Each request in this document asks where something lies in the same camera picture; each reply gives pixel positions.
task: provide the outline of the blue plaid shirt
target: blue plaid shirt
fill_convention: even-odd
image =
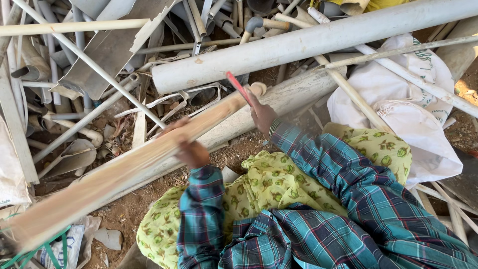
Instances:
[[[271,140],[329,188],[348,218],[293,204],[234,223],[223,246],[224,187],[208,165],[191,171],[180,199],[178,267],[234,269],[478,268],[478,257],[417,202],[385,167],[342,140],[276,122]]]

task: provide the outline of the dirt ground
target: dirt ground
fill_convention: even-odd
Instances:
[[[433,31],[433,28],[421,30],[414,35],[424,42],[426,37]],[[293,72],[295,67],[289,65],[289,72]],[[265,70],[253,72],[250,75],[249,82],[261,81],[267,85],[274,85],[277,78],[278,67],[272,67]],[[478,60],[473,63],[466,74],[456,85],[456,93],[467,99],[468,101],[478,105]],[[314,112],[319,116],[323,124],[330,121],[326,107],[320,109],[313,108]],[[470,150],[478,151],[478,123],[475,118],[462,113],[460,111],[453,111],[453,115],[457,122],[446,129],[445,134],[450,140],[451,144],[465,152]],[[297,117],[296,113],[291,113],[285,117],[288,121],[303,127],[310,133],[319,134],[321,129],[316,123],[314,117],[305,112],[302,116]],[[229,145],[211,154],[211,161],[214,165],[222,169],[228,166],[238,174],[243,174],[244,170],[241,167],[241,162],[247,159],[250,155],[254,155],[263,149],[271,147],[270,142],[267,142],[264,135],[257,130],[252,130],[246,134],[241,135],[229,141]],[[107,249],[102,243],[97,240],[93,241],[92,257],[85,266],[85,269],[103,269],[107,265],[102,261],[100,255],[106,253],[109,259],[109,267],[116,268],[122,261],[132,244],[135,243],[135,235],[137,227],[140,224],[143,216],[148,211],[150,203],[158,200],[169,188],[177,184],[187,184],[187,177],[189,171],[183,167],[176,170],[146,186],[131,192],[124,197],[104,206],[101,209],[94,211],[91,215],[102,218],[101,226],[107,229],[116,229],[123,234],[122,250],[114,251]],[[37,188],[37,193],[48,193],[56,189],[63,188],[73,180],[71,174],[65,174],[58,182],[42,183]],[[438,215],[449,215],[447,206],[444,202],[430,197],[430,201],[435,207]]]

